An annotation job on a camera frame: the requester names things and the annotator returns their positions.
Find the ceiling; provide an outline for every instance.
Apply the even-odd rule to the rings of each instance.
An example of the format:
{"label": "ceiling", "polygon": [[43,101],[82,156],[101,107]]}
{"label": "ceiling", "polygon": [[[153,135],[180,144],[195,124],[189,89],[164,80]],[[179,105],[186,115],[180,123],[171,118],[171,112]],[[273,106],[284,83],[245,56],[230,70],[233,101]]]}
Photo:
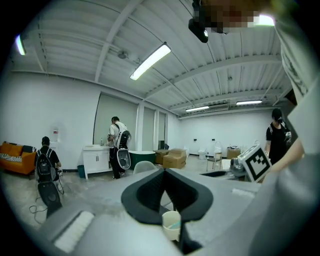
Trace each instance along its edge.
{"label": "ceiling", "polygon": [[[183,116],[191,107],[264,99],[286,103],[291,90],[274,27],[209,33],[201,43],[188,29],[192,0],[59,0],[21,34],[15,72],[72,77],[137,96]],[[138,80],[130,75],[167,42],[171,53]],[[118,57],[125,51],[127,58]]]}

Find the door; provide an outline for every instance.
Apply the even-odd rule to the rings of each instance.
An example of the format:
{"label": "door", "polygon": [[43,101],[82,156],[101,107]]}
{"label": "door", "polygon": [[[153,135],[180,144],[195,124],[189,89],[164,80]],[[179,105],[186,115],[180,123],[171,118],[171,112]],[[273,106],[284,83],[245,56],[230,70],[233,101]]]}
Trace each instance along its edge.
{"label": "door", "polygon": [[98,171],[108,171],[109,170],[109,154],[107,151],[102,151],[98,153],[97,170]]}
{"label": "door", "polygon": [[84,153],[83,156],[84,169],[86,173],[94,173],[98,170],[98,154]]}

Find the black backpack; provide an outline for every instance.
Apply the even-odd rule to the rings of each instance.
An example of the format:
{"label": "black backpack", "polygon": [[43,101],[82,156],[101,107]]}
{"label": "black backpack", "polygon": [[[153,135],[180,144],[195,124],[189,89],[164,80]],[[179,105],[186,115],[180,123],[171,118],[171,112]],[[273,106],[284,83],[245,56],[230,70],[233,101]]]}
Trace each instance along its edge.
{"label": "black backpack", "polygon": [[42,153],[38,150],[36,153],[38,158],[35,163],[35,169],[37,172],[38,182],[52,182],[56,181],[59,176],[57,175],[56,169],[52,166],[50,161],[50,155],[53,152],[51,148],[46,153]]}

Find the white cabinet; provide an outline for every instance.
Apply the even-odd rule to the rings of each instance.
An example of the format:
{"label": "white cabinet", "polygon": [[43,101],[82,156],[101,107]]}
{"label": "white cabinet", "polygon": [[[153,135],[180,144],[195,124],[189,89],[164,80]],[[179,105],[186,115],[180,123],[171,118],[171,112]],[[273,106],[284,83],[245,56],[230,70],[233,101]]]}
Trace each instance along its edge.
{"label": "white cabinet", "polygon": [[83,164],[86,179],[88,179],[88,174],[112,171],[109,168],[109,147],[85,146],[83,148]]}

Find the patterned cushion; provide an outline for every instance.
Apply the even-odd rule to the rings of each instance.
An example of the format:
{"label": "patterned cushion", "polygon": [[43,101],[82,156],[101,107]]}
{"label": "patterned cushion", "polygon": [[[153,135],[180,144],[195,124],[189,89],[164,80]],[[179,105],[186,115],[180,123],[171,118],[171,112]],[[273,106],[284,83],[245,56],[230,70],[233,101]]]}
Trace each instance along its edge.
{"label": "patterned cushion", "polygon": [[22,162],[21,156],[10,156],[8,154],[0,153],[0,158],[9,162]]}
{"label": "patterned cushion", "polygon": [[36,148],[34,146],[27,146],[27,145],[24,145],[22,147],[22,152],[26,152],[26,153],[33,153],[36,151]]}

